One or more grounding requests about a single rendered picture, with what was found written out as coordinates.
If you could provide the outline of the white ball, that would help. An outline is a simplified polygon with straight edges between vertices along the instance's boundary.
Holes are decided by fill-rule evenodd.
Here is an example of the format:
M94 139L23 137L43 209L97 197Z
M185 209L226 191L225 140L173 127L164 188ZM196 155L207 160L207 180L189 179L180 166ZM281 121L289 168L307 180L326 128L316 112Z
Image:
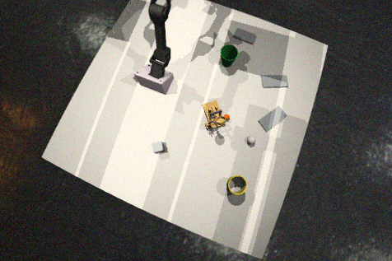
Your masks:
M250 144L255 143L255 141L256 141L255 138L252 137L252 136L250 136L250 137L247 138L247 142L250 143Z

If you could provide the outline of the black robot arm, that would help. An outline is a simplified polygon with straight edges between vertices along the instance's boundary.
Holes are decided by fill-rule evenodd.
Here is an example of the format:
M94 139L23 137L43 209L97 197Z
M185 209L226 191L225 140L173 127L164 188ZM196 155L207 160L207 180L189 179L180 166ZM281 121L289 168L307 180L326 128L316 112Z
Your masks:
M170 61L171 48L166 46L166 26L165 22L170 12L170 0L166 0L166 7L156 4L157 0L151 0L148 8L149 18L155 26L156 49L149 59L152 64L151 77L159 79L164 77L165 68L168 67ZM158 62L157 60L161 61Z

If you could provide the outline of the green plastic cup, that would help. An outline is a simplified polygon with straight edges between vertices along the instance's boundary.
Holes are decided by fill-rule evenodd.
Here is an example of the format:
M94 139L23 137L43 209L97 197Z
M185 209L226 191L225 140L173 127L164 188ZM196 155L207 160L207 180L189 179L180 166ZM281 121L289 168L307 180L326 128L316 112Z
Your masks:
M225 45L220 50L222 56L222 65L226 68L229 68L235 61L238 55L238 50L233 45Z

